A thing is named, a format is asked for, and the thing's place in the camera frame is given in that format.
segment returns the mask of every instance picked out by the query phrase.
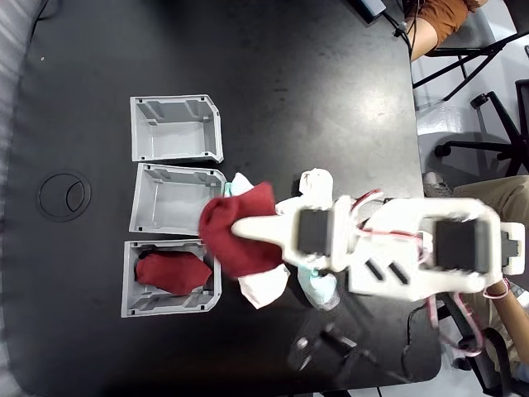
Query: table surface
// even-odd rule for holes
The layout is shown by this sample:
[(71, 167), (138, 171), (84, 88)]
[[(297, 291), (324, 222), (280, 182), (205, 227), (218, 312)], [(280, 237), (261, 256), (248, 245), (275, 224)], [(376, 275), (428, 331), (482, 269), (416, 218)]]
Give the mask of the table surface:
[[(123, 242), (167, 237), (128, 232), (136, 177), (129, 97), (195, 93), (209, 94), (220, 110), (225, 155), (219, 166), (200, 165), (228, 179), (241, 171), (254, 183), (268, 180), (281, 200), (302, 171), (320, 167), (334, 176), (335, 196), (372, 188), (422, 194), (407, 49), (385, 20), (367, 27), (340, 0), (64, 2), (38, 23), (31, 43), (7, 186), (6, 338), (13, 374), (28, 392), (279, 395), (336, 387), (286, 363), (315, 312), (295, 275), (261, 310), (225, 278), (209, 313), (120, 318)], [(64, 169), (86, 176), (92, 199), (80, 217), (52, 222), (37, 210), (36, 194), (49, 173)], [(400, 371), (407, 315), (418, 304), (358, 300), (372, 314), (365, 346)], [(414, 380), (439, 370), (424, 313), (414, 318), (407, 361)], [(346, 387), (394, 383), (359, 361)]]

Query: person's hand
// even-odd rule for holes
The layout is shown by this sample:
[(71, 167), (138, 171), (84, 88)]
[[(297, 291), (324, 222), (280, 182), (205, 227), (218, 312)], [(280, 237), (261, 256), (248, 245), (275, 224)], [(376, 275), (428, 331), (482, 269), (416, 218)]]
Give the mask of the person's hand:
[(488, 0), (465, 0), (465, 3), (470, 11), (473, 11), (476, 8), (482, 7), (487, 1)]

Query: gray plastic bin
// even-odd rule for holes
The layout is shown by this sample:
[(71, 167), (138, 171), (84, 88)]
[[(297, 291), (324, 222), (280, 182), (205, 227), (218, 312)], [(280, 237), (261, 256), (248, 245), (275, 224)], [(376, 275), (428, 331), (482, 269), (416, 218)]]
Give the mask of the gray plastic bin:
[(132, 160), (214, 160), (222, 154), (221, 117), (207, 95), (132, 97)]
[[(164, 251), (188, 251), (212, 267), (213, 274), (206, 285), (189, 295), (177, 296), (152, 285), (135, 281), (135, 265), (142, 247), (156, 246)], [(221, 266), (201, 240), (170, 240), (125, 242), (123, 268), (122, 317), (143, 317), (156, 314), (202, 313), (211, 310), (221, 298)]]
[(197, 236), (202, 210), (225, 182), (217, 170), (140, 163), (129, 230)]

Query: office chair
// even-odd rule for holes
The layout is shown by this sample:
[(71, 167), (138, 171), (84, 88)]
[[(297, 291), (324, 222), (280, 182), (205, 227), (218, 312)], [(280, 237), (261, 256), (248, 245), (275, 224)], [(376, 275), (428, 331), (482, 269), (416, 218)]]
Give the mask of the office chair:
[[(520, 37), (529, 35), (529, 1), (503, 1), (507, 5), (509, 14), (511, 15), (516, 28), (515, 34), (500, 41), (496, 41), (484, 12), (479, 8), (476, 12), (470, 12), (467, 20), (461, 28), (429, 54), (429, 56), (457, 56), (459, 60), (452, 65), (446, 66), (434, 74), (429, 75), (421, 81), (418, 81), (413, 85), (413, 88), (420, 87), (455, 68), (461, 67), (465, 79), (451, 93), (443, 98), (443, 101), (448, 101), (474, 77), (476, 77), (476, 75), (483, 70), (483, 68), (487, 66), (508, 43), (519, 39)], [(486, 56), (485, 60), (474, 72), (467, 75), (465, 64), (481, 55)]]
[(509, 117), (507, 111), (493, 91), (486, 94), (482, 93), (470, 103), (474, 109), (478, 109), (490, 99), (502, 121), (505, 131), (507, 132), (509, 140), (511, 141), (510, 144), (448, 141), (444, 145), (436, 147), (434, 151), (435, 155), (437, 157), (447, 156), (452, 152), (452, 147), (496, 151), (498, 152), (498, 155), (496, 156), (498, 160), (511, 159), (511, 163), (508, 166), (505, 176), (517, 175), (522, 165), (526, 167), (526, 170), (529, 170), (529, 131), (527, 130), (527, 119), (529, 118), (529, 80), (518, 80), (516, 82), (516, 91), (518, 98), (518, 111), (520, 113), (520, 131), (518, 131), (514, 122), (512, 122), (512, 119)]
[[(465, 316), (450, 297), (450, 294), (444, 293), (438, 294), (437, 296), (445, 304), (438, 308), (438, 318), (441, 320), (451, 316), (461, 332), (462, 339), (460, 341), (460, 347), (472, 347), (472, 344), (475, 343), (474, 332), (467, 323)], [(486, 351), (483, 351), (477, 357), (466, 357), (464, 359), (475, 373), (484, 394), (493, 397), (503, 397), (514, 393), (521, 397), (529, 397), (529, 384), (512, 377), (507, 347), (505, 346), (503, 337), (498, 331), (492, 328), (484, 330), (484, 337), (496, 351), (500, 372), (494, 370), (494, 363)]]

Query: orange shorts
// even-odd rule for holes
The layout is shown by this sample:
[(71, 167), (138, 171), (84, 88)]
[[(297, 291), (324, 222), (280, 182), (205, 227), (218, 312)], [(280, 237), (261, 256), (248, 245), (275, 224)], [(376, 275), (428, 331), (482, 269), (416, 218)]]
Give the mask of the orange shorts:
[[(407, 0), (406, 17), (415, 17), (417, 0)], [(437, 32), (437, 45), (457, 31), (469, 15), (464, 0), (421, 0), (418, 17), (428, 22)]]

